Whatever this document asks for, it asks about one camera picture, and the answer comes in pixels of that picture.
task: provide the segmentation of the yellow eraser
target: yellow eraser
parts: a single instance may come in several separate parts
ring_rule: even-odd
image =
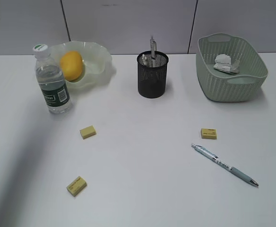
[[[76,196],[83,188],[87,186],[86,181],[83,180],[80,176],[77,177],[70,185],[67,186],[67,190],[73,195]]]
[[[217,139],[217,132],[215,129],[201,129],[201,137],[203,139]]]
[[[80,133],[81,133],[82,138],[86,139],[86,138],[88,138],[90,136],[95,135],[96,134],[96,130],[94,129],[94,126],[91,125],[91,126],[85,128],[85,129],[81,129]]]

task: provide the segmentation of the water bottle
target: water bottle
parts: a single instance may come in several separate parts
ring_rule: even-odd
[[[63,72],[50,56],[47,45],[39,44],[33,48],[36,62],[36,77],[46,101],[48,110],[54,114],[63,113],[71,108]]]

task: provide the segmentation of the white wall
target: white wall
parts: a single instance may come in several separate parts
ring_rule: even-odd
[[[35,44],[67,41],[59,0],[0,0],[0,54],[32,54]]]
[[[276,0],[199,0],[189,52],[200,37],[240,36],[258,52],[276,52]]]
[[[150,49],[187,53],[196,0],[62,0],[71,40],[93,41],[112,54]]]

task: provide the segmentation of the mesh pencil cup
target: mesh pencil cup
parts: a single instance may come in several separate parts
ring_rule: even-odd
[[[151,51],[145,51],[137,57],[138,92],[146,98],[158,98],[165,92],[169,59],[162,52],[156,51],[155,53],[155,60],[151,58]]]

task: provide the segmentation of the yellow lemon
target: yellow lemon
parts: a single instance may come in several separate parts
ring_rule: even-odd
[[[60,59],[60,67],[67,81],[77,79],[83,71],[82,57],[77,51],[69,51]]]

